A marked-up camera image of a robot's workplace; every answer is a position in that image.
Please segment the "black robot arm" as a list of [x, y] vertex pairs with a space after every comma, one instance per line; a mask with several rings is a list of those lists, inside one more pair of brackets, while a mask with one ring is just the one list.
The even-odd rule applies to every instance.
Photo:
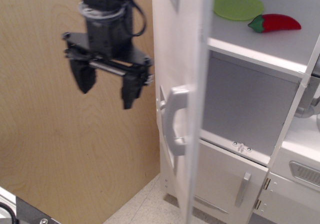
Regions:
[[82, 0], [78, 7], [86, 33], [62, 35], [78, 88], [87, 93], [96, 82], [97, 69], [119, 75], [123, 107], [130, 109], [153, 77], [151, 58], [132, 43], [146, 30], [143, 11], [134, 0]]

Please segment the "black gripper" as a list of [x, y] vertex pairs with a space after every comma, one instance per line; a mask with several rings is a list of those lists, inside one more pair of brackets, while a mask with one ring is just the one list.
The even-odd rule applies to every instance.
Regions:
[[132, 39], [143, 31], [133, 32], [131, 16], [109, 19], [87, 19], [87, 32], [62, 34], [65, 56], [78, 88], [86, 94], [96, 83], [96, 69], [122, 76], [121, 96], [124, 109], [130, 109], [140, 97], [143, 86], [149, 86], [153, 74], [149, 56], [136, 48]]

